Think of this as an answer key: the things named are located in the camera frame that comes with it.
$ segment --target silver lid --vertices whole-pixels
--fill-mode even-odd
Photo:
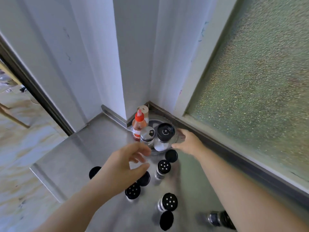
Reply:
[[[151,141],[155,137],[155,130],[153,127],[147,126],[141,130],[141,139],[144,141]]]

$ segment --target hand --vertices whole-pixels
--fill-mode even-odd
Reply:
[[[172,148],[180,149],[183,152],[193,155],[198,159],[199,155],[202,153],[202,150],[205,150],[206,147],[203,143],[195,136],[193,133],[186,129],[178,129],[185,137],[185,141],[182,143],[174,143],[172,144]]]
[[[89,182],[91,188],[99,197],[106,201],[118,195],[141,178],[150,164],[145,163],[144,156],[149,156],[151,150],[145,144],[135,142],[113,152],[100,171]],[[135,169],[130,169],[129,162],[144,163]]]

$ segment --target wooden chair leg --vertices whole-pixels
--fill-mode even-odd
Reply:
[[[10,119],[11,121],[29,129],[30,126],[24,124],[23,122],[19,121],[18,119],[16,119],[15,117],[11,116],[10,114],[6,113],[1,107],[0,107],[0,114],[2,114],[3,116],[5,116],[6,118]]]
[[[2,108],[4,108],[4,109],[7,109],[7,110],[10,110],[10,108],[9,108],[9,107],[7,107],[7,106],[3,105],[2,103],[0,103],[0,107],[2,107]]]

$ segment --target white wall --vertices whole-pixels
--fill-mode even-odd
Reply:
[[[113,0],[126,117],[150,99],[159,0]]]
[[[63,83],[70,89],[88,122],[102,104],[69,0],[24,0],[42,34]]]
[[[22,0],[0,0],[0,34],[74,131],[85,125],[76,99]]]
[[[113,0],[70,0],[102,104],[126,119]]]
[[[216,1],[160,0],[150,100],[170,113]]]

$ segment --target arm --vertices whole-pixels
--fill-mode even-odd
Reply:
[[[34,232],[84,232],[95,212],[105,202],[145,174],[149,164],[145,163],[142,155],[149,156],[150,152],[149,147],[137,142],[113,152],[94,178]],[[129,161],[145,164],[130,169]]]
[[[186,139],[172,147],[193,155],[200,162],[237,231],[309,231],[289,209],[207,149],[193,133],[180,131]]]

